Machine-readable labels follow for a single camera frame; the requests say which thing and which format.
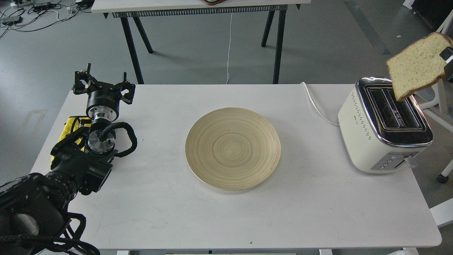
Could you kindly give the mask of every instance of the power strip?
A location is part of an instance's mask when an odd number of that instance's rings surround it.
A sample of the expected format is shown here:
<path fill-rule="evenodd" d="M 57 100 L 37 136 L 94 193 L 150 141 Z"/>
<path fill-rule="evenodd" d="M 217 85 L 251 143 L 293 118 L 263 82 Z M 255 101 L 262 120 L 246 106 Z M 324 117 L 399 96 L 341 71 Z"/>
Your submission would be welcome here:
<path fill-rule="evenodd" d="M 1 20 L 1 23 L 3 25 L 8 25 L 8 26 L 11 26 L 11 25 L 14 25 L 14 24 L 18 24 L 18 23 L 21 23 L 21 22 L 22 22 L 22 17 L 20 15 L 12 16 L 12 17 L 6 17 L 6 18 Z"/>

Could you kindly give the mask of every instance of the tape mark on floor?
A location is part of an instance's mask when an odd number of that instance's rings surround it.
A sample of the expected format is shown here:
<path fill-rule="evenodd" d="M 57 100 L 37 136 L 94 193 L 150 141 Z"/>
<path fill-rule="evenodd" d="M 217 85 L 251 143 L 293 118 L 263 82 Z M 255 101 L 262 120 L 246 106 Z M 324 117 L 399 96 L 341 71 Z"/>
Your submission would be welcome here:
<path fill-rule="evenodd" d="M 362 29 L 366 38 L 373 46 L 374 50 L 381 55 L 391 55 L 391 52 L 387 48 L 387 45 L 384 43 L 382 38 L 378 35 L 374 27 L 371 25 L 370 21 L 363 14 L 362 10 L 359 8 L 355 1 L 345 1 L 346 7 L 351 12 L 352 16 L 356 20 L 357 24 Z"/>
<path fill-rule="evenodd" d="M 39 118 L 38 118 L 38 121 L 36 122 L 34 128 L 33 128 L 33 132 L 31 133 L 31 137 L 36 137 L 38 135 L 38 132 L 39 132 L 39 129 L 41 128 L 43 122 L 44 122 L 44 118 L 46 117 L 46 114 L 47 114 L 47 110 L 33 110 L 33 111 L 30 111 L 27 116 L 25 117 L 25 120 L 24 122 L 22 123 L 22 126 L 20 126 L 20 130 L 19 130 L 19 135 L 22 135 L 25 133 L 25 130 L 30 122 L 30 119 L 32 118 L 32 116 L 34 114 L 39 114 Z"/>

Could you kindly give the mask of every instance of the toast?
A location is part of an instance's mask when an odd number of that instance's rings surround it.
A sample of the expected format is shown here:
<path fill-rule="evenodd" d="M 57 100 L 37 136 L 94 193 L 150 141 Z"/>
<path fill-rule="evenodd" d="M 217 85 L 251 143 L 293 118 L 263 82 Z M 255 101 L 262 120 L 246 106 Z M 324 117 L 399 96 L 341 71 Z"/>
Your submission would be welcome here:
<path fill-rule="evenodd" d="M 443 67 L 446 63 L 439 54 L 448 46 L 453 47 L 453 40 L 434 32 L 387 60 L 397 101 L 432 86 L 445 76 Z"/>

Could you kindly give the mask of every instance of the tabletop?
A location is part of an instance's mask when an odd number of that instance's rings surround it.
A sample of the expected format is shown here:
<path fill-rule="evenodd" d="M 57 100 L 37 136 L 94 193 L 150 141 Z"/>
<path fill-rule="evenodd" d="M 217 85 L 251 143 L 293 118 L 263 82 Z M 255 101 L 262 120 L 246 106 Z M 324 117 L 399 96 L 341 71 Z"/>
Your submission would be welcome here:
<path fill-rule="evenodd" d="M 227 0 L 217 5 L 207 5 L 201 0 L 96 0 L 91 11 L 93 13 L 104 13 L 140 10 L 308 4 L 310 2 L 311 0 Z"/>
<path fill-rule="evenodd" d="M 331 120 L 352 84 L 309 85 Z M 69 93 L 32 172 L 45 174 L 50 150 L 86 95 Z M 245 191 L 200 181 L 184 152 L 203 115 L 225 107 L 255 111 L 276 129 L 281 158 L 271 176 Z M 440 232 L 409 167 L 372 175 L 349 160 L 340 129 L 321 119 L 300 84 L 137 85 L 118 121 L 138 148 L 113 161 L 98 193 L 79 194 L 69 211 L 87 217 L 81 240 L 99 249 L 300 249 L 430 247 Z M 117 132 L 117 148 L 129 147 Z"/>

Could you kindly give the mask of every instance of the black table leg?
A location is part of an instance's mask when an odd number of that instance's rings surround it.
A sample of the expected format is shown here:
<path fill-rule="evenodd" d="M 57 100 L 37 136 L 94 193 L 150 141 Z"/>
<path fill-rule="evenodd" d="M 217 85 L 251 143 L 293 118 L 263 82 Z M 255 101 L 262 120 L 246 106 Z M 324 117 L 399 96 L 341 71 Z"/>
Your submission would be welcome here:
<path fill-rule="evenodd" d="M 132 39 L 132 34 L 130 32 L 129 22 L 127 21 L 127 18 L 121 18 L 121 24 L 123 25 L 124 36 L 126 37 L 130 58 L 132 59 L 135 76 L 137 77 L 137 83 L 144 84 L 143 76 L 141 75 L 139 59 L 137 58 L 137 52 L 135 51 L 134 40 Z"/>
<path fill-rule="evenodd" d="M 286 19 L 286 10 L 280 10 L 279 13 L 279 27 L 277 31 L 277 47 L 275 48 L 275 64 L 274 64 L 274 80 L 273 84 L 279 83 L 280 76 L 280 61 L 282 58 L 282 46 L 283 46 L 283 32 L 284 22 Z"/>
<path fill-rule="evenodd" d="M 141 24 L 140 18 L 139 17 L 133 17 L 135 24 L 137 25 L 137 28 L 140 32 L 140 35 L 143 39 L 143 42 L 145 43 L 146 49 L 148 50 L 149 53 L 153 53 L 153 48 L 151 47 L 151 44 L 149 44 L 148 37 L 146 36 L 145 30 L 143 29 L 143 25 Z"/>
<path fill-rule="evenodd" d="M 264 28 L 263 40 L 261 41 L 261 47 L 266 47 L 267 37 L 269 36 L 270 27 L 272 25 L 272 20 L 274 19 L 274 10 L 270 10 L 267 15 L 266 27 Z"/>

